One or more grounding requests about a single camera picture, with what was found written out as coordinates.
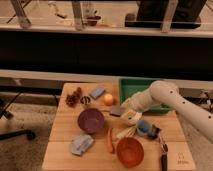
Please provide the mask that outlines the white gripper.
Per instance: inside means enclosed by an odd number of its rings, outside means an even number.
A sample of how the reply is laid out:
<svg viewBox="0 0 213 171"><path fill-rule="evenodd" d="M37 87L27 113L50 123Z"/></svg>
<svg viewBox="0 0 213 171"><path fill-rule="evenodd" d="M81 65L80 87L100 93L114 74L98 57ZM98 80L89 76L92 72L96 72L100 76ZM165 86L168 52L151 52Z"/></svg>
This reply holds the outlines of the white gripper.
<svg viewBox="0 0 213 171"><path fill-rule="evenodd" d="M130 99L125 100L121 107L123 109L121 119L128 125L135 125L141 119L142 114L132 108Z"/></svg>

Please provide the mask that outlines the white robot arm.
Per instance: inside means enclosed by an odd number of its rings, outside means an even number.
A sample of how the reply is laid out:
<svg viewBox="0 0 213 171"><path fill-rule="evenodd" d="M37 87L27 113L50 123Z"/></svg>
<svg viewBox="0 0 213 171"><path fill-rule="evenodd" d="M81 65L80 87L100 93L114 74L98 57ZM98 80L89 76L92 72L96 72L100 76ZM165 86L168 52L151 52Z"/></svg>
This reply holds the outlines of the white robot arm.
<svg viewBox="0 0 213 171"><path fill-rule="evenodd" d="M143 91L138 91L121 103L125 109L148 111L155 105L164 104L181 114L204 137L213 143L213 117L207 110L186 100L176 84L157 80Z"/></svg>

